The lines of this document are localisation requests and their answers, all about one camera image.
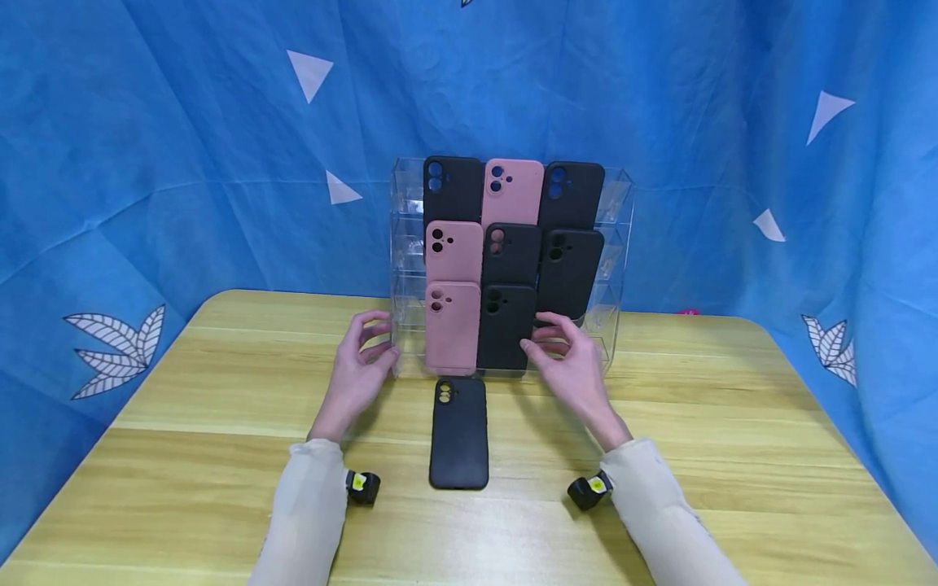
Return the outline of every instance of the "black clip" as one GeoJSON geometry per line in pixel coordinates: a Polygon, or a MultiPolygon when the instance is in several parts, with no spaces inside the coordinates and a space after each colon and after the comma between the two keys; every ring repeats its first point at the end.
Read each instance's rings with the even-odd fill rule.
{"type": "Polygon", "coordinates": [[[378,498],[378,488],[381,487],[381,478],[377,474],[364,472],[357,473],[350,470],[345,475],[345,489],[349,498],[358,504],[374,504],[378,498]]]}
{"type": "Polygon", "coordinates": [[[588,511],[602,500],[602,497],[613,491],[613,483],[609,476],[603,471],[599,471],[592,478],[586,479],[582,476],[573,481],[567,488],[567,494],[573,499],[573,502],[580,507],[581,511],[588,511]]]}

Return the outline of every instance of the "clear acrylic shelf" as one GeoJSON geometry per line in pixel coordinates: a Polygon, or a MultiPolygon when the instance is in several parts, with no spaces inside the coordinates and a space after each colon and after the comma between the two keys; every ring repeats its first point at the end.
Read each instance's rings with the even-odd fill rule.
{"type": "MultiPolygon", "coordinates": [[[[596,343],[605,372],[613,361],[619,307],[625,286],[628,239],[634,201],[631,180],[618,168],[606,169],[596,230],[606,244],[599,260],[582,330],[596,343]]],[[[391,175],[391,340],[401,349],[397,376],[432,375],[424,367],[423,159],[399,158],[391,175]]],[[[517,378],[527,371],[486,370],[486,377],[517,378]]]]}

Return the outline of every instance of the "finger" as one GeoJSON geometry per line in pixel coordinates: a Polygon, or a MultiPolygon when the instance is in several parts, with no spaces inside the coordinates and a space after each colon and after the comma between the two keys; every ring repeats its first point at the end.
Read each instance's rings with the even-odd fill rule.
{"type": "Polygon", "coordinates": [[[566,342],[537,342],[537,346],[548,354],[566,356],[570,352],[570,345],[566,342]]]}
{"type": "Polygon", "coordinates": [[[370,325],[361,331],[361,335],[358,336],[358,348],[361,348],[365,345],[365,342],[372,338],[381,336],[391,331],[391,322],[381,322],[376,325],[370,325]]]}
{"type": "Polygon", "coordinates": [[[577,327],[573,321],[570,320],[566,315],[560,315],[558,313],[553,313],[552,311],[540,311],[535,314],[535,317],[541,320],[542,322],[553,323],[560,327],[564,332],[564,338],[570,340],[570,343],[574,343],[577,339],[582,339],[582,332],[580,328],[577,327]]]}
{"type": "Polygon", "coordinates": [[[553,362],[553,358],[545,354],[544,351],[531,340],[523,339],[521,345],[528,359],[535,364],[538,370],[543,370],[553,362]]]}
{"type": "Polygon", "coordinates": [[[392,346],[384,351],[380,356],[375,358],[374,362],[371,364],[374,367],[377,367],[385,375],[394,368],[395,363],[397,363],[398,358],[401,357],[401,350],[396,346],[392,346]]]}
{"type": "Polygon", "coordinates": [[[564,335],[564,330],[559,325],[546,325],[544,327],[539,327],[531,336],[531,339],[535,342],[550,338],[560,338],[566,340],[567,336],[564,335]]]}
{"type": "Polygon", "coordinates": [[[387,350],[390,347],[391,347],[391,340],[384,341],[384,342],[381,342],[380,344],[375,344],[374,346],[371,346],[370,348],[366,348],[365,350],[358,353],[358,356],[361,357],[362,364],[368,364],[369,362],[371,362],[372,360],[374,360],[381,354],[385,353],[385,350],[387,350]]]}
{"type": "Polygon", "coordinates": [[[345,332],[345,338],[342,339],[340,346],[348,348],[355,345],[355,350],[357,351],[361,348],[360,345],[356,344],[361,337],[362,330],[365,329],[365,324],[375,320],[389,320],[390,318],[391,315],[389,313],[380,309],[372,309],[371,311],[357,314],[352,318],[352,322],[349,323],[349,329],[345,332]]]}

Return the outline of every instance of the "sleeve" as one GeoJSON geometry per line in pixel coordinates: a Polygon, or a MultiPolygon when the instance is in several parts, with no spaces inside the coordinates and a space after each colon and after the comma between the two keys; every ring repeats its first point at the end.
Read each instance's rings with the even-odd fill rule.
{"type": "Polygon", "coordinates": [[[606,454],[613,504],[658,586],[745,585],[646,438],[606,454]]]}
{"type": "Polygon", "coordinates": [[[290,454],[249,586],[325,586],[329,580],[345,523],[342,452],[329,440],[311,440],[292,445],[290,454]]]}

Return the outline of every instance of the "white triangle print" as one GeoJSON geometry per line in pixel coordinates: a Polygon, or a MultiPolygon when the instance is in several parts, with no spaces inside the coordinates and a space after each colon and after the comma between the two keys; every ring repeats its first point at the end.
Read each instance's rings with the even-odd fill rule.
{"type": "Polygon", "coordinates": [[[772,242],[785,241],[785,234],[781,233],[779,225],[775,221],[775,217],[772,216],[772,210],[766,209],[758,218],[754,219],[752,223],[759,226],[759,230],[763,232],[763,235],[772,242]]]}
{"type": "Polygon", "coordinates": [[[818,135],[818,132],[827,126],[827,123],[833,120],[834,116],[854,104],[856,104],[856,102],[851,99],[838,98],[837,96],[831,96],[827,92],[821,92],[821,95],[818,96],[817,110],[814,111],[814,122],[811,123],[811,132],[808,134],[808,144],[811,144],[811,141],[818,135]]]}
{"type": "Polygon", "coordinates": [[[319,91],[319,86],[323,84],[325,76],[332,69],[332,62],[312,55],[294,53],[293,51],[287,51],[287,55],[290,57],[290,63],[294,66],[299,86],[303,88],[306,103],[309,104],[316,96],[316,92],[319,91]]]}
{"type": "Polygon", "coordinates": [[[329,171],[325,172],[325,180],[329,184],[329,201],[333,205],[362,199],[354,189],[342,183],[337,176],[329,171]]]}

